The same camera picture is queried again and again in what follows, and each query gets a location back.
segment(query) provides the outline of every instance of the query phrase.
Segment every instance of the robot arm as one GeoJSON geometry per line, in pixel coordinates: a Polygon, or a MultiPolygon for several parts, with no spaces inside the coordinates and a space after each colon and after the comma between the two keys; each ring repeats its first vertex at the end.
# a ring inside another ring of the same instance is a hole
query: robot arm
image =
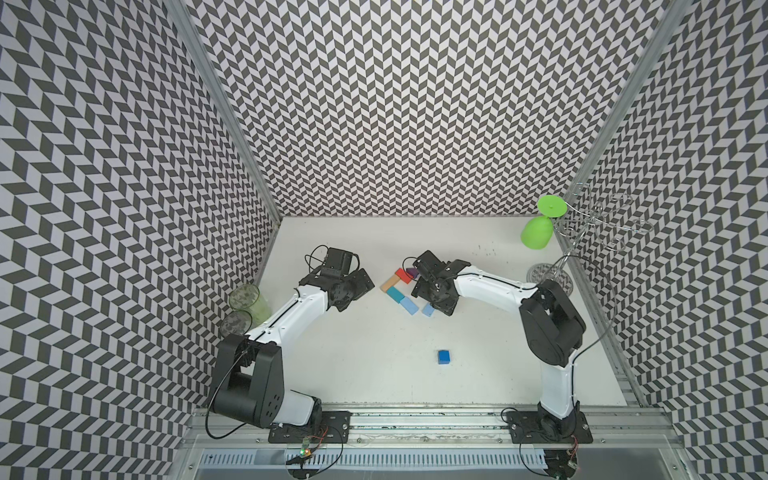
{"type": "Polygon", "coordinates": [[[413,265],[419,270],[412,295],[452,315],[460,296],[518,311],[528,348],[541,360],[541,427],[551,439],[568,437],[578,412],[573,395],[573,358],[586,324],[553,280],[520,283],[486,273],[463,260],[443,263],[427,250],[413,265]]]}
{"type": "Polygon", "coordinates": [[[335,306],[343,311],[373,288],[364,269],[349,272],[354,253],[329,248],[323,264],[299,282],[296,293],[266,322],[219,344],[210,411],[261,428],[272,424],[319,425],[319,399],[283,384],[283,352],[289,352],[304,330],[335,306]],[[241,369],[253,366],[248,375],[241,369]]]}

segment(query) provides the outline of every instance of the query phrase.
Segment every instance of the glass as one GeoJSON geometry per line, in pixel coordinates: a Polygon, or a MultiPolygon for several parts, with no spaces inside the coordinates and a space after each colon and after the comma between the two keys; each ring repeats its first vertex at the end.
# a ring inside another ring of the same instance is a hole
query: glass
{"type": "Polygon", "coordinates": [[[272,316],[266,298],[261,294],[259,287],[252,283],[241,285],[230,293],[230,306],[232,310],[245,310],[250,313],[253,321],[250,328],[261,325],[272,316]]]}
{"type": "Polygon", "coordinates": [[[223,339],[233,333],[235,335],[243,335],[253,328],[252,325],[253,321],[250,312],[247,310],[235,310],[219,322],[219,337],[223,339]]]}

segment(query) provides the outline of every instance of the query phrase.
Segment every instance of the black cable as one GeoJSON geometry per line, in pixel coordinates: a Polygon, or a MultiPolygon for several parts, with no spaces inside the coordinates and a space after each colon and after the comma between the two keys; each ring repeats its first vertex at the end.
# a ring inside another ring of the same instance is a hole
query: black cable
{"type": "Polygon", "coordinates": [[[408,271],[406,270],[406,260],[409,259],[409,258],[415,258],[417,260],[419,259],[418,257],[406,257],[406,258],[402,259],[402,263],[400,263],[400,266],[402,267],[402,271],[406,272],[406,276],[408,276],[411,280],[416,280],[416,278],[414,278],[413,275],[408,273],[408,271]]]}
{"type": "Polygon", "coordinates": [[[239,357],[237,357],[237,360],[234,361],[230,369],[227,371],[227,373],[224,374],[224,377],[221,379],[221,382],[219,382],[219,386],[216,387],[216,390],[214,391],[214,395],[210,397],[210,403],[208,403],[208,410],[205,411],[205,432],[208,434],[209,437],[211,437],[214,440],[221,440],[224,439],[233,433],[235,433],[240,427],[243,427],[246,425],[246,423],[241,423],[238,426],[236,426],[234,429],[231,429],[228,433],[225,433],[221,437],[215,436],[213,433],[210,432],[208,429],[208,416],[210,415],[210,407],[214,404],[216,401],[216,395],[219,393],[219,389],[221,389],[221,386],[224,384],[224,380],[227,379],[230,373],[232,373],[232,370],[234,370],[237,363],[240,362],[240,360],[245,356],[245,354],[248,353],[248,349],[244,349],[243,352],[240,354],[239,357]]]}
{"type": "Polygon", "coordinates": [[[360,257],[357,256],[357,253],[353,253],[352,256],[357,260],[357,266],[350,273],[355,273],[357,270],[360,270],[360,257]]]}
{"type": "Polygon", "coordinates": [[[318,471],[317,473],[315,473],[314,475],[311,475],[311,476],[319,475],[319,474],[323,473],[324,471],[326,471],[328,468],[333,467],[336,464],[336,462],[339,461],[339,458],[341,458],[341,455],[344,455],[344,441],[343,441],[344,440],[344,435],[342,435],[341,432],[336,427],[334,427],[334,426],[328,425],[328,428],[336,430],[336,433],[339,434],[339,438],[342,440],[342,442],[341,442],[341,452],[339,452],[339,456],[336,457],[336,460],[334,460],[332,464],[328,465],[324,469],[318,471]]]}
{"type": "MultiPolygon", "coordinates": [[[[547,276],[552,271],[552,269],[558,264],[558,262],[560,260],[563,260],[566,257],[581,258],[582,260],[586,260],[586,261],[592,263],[593,265],[597,266],[597,264],[593,260],[590,260],[587,257],[581,257],[579,255],[563,255],[562,257],[558,258],[552,265],[549,266],[547,271],[544,272],[543,276],[547,276]]],[[[461,275],[458,275],[458,274],[454,275],[453,277],[450,277],[447,280],[453,280],[453,279],[459,278],[460,276],[470,276],[470,275],[472,275],[472,276],[479,276],[477,273],[463,273],[461,275]]],[[[537,283],[536,285],[530,286],[528,288],[521,288],[521,287],[515,285],[514,283],[506,282],[506,281],[504,281],[504,280],[502,280],[500,278],[496,278],[495,276],[489,276],[488,278],[490,278],[492,280],[496,280],[497,282],[503,283],[505,285],[513,286],[513,287],[518,288],[520,290],[535,290],[535,289],[537,289],[537,288],[539,288],[541,286],[541,282],[540,282],[540,283],[537,283]]]]}
{"type": "Polygon", "coordinates": [[[506,420],[504,420],[504,411],[505,411],[505,410],[515,410],[516,412],[519,412],[519,410],[517,410],[515,407],[504,407],[504,408],[502,409],[502,412],[498,414],[498,415],[499,415],[499,416],[502,418],[502,422],[506,423],[506,424],[507,424],[507,426],[509,426],[509,422],[507,422],[506,420]]]}
{"type": "Polygon", "coordinates": [[[525,467],[525,469],[528,470],[530,473],[532,473],[534,475],[538,475],[540,477],[549,477],[549,475],[546,475],[545,473],[534,472],[533,470],[531,470],[531,467],[529,467],[529,466],[527,466],[525,464],[525,460],[523,460],[523,444],[522,444],[522,442],[518,444],[518,455],[520,456],[520,462],[522,462],[522,464],[525,467]]]}
{"type": "Polygon", "coordinates": [[[310,265],[310,261],[307,259],[307,257],[309,257],[311,259],[314,259],[314,260],[317,260],[318,262],[322,263],[323,262],[322,260],[320,260],[319,258],[315,258],[315,252],[320,247],[325,247],[326,250],[328,250],[328,246],[327,245],[318,245],[317,247],[314,248],[314,250],[312,250],[312,253],[310,253],[309,255],[305,255],[304,256],[304,262],[306,263],[306,267],[310,270],[310,273],[312,273],[312,265],[310,265]]]}
{"type": "Polygon", "coordinates": [[[578,353],[578,354],[577,354],[577,355],[574,357],[574,359],[571,361],[571,405],[573,405],[573,406],[574,406],[574,408],[576,408],[576,402],[575,402],[575,400],[574,400],[574,396],[575,396],[575,394],[574,394],[574,385],[575,385],[575,384],[574,384],[574,377],[576,376],[576,370],[575,370],[575,367],[576,367],[576,359],[578,359],[578,357],[580,357],[580,356],[584,355],[584,354],[587,352],[587,350],[589,350],[589,349],[590,349],[590,348],[592,348],[593,346],[597,345],[597,344],[598,344],[598,343],[599,343],[599,342],[600,342],[600,341],[601,341],[603,338],[605,338],[605,336],[608,334],[608,332],[614,328],[614,323],[616,323],[616,320],[615,320],[615,319],[614,319],[614,320],[612,320],[612,321],[611,321],[611,322],[610,322],[610,323],[609,323],[609,324],[608,324],[608,325],[605,327],[605,331],[604,331],[604,332],[603,332],[603,333],[602,333],[602,334],[601,334],[601,335],[598,337],[598,339],[597,339],[597,340],[595,340],[594,342],[592,342],[592,343],[591,343],[591,344],[590,344],[590,345],[589,345],[587,348],[585,348],[585,349],[581,350],[581,351],[580,351],[580,352],[579,352],[579,353],[578,353]]]}
{"type": "MultiPolygon", "coordinates": [[[[507,422],[506,420],[504,420],[504,412],[505,412],[505,411],[507,411],[507,410],[515,410],[516,412],[518,412],[519,410],[517,410],[515,407],[504,407],[504,408],[502,409],[501,413],[499,413],[499,414],[498,414],[498,415],[499,415],[499,416],[502,418],[502,422],[506,423],[506,424],[507,424],[507,427],[509,427],[509,422],[507,422]]],[[[520,457],[520,462],[522,462],[523,466],[524,466],[524,467],[526,467],[526,469],[527,469],[527,470],[528,470],[530,473],[532,473],[532,474],[534,474],[534,475],[540,475],[540,476],[542,476],[542,477],[548,477],[549,475],[545,475],[545,474],[543,474],[543,473],[539,473],[539,472],[534,472],[533,470],[531,470],[531,469],[530,469],[530,467],[528,467],[528,466],[525,464],[525,460],[523,459],[523,444],[522,444],[522,442],[520,442],[518,445],[519,445],[519,447],[518,447],[518,456],[520,457]]]]}

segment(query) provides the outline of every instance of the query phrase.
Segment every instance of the black and white chevron wall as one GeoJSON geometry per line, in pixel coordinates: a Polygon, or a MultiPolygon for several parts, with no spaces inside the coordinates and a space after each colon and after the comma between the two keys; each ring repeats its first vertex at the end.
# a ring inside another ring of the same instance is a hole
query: black and white chevron wall
{"type": "Polygon", "coordinates": [[[0,2],[0,478],[163,474],[273,228],[160,0],[0,2]]]}
{"type": "Polygon", "coordinates": [[[584,266],[711,480],[768,478],[766,25],[765,2],[694,2],[593,178],[655,223],[624,253],[601,230],[584,266]]]}
{"type": "Polygon", "coordinates": [[[667,0],[187,0],[284,215],[535,212],[667,0]]]}

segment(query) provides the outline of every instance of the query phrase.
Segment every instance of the mounting plate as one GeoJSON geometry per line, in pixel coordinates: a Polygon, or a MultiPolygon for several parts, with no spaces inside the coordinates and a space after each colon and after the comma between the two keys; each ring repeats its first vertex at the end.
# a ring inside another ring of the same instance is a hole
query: mounting plate
{"type": "MultiPolygon", "coordinates": [[[[346,443],[349,438],[349,420],[351,418],[352,413],[344,410],[323,412],[320,420],[320,431],[322,432],[325,430],[325,427],[328,427],[323,443],[346,443]]],[[[308,435],[315,434],[306,427],[284,424],[282,427],[275,426],[270,429],[270,443],[300,444],[304,437],[308,435]]]]}
{"type": "MultiPolygon", "coordinates": [[[[504,412],[504,420],[509,425],[509,433],[512,437],[512,443],[569,443],[568,437],[558,439],[553,442],[552,439],[544,435],[541,431],[541,425],[538,421],[538,412],[504,412]]],[[[573,433],[579,444],[592,443],[592,432],[587,424],[587,417],[584,413],[578,412],[576,415],[576,428],[573,433]]]]}

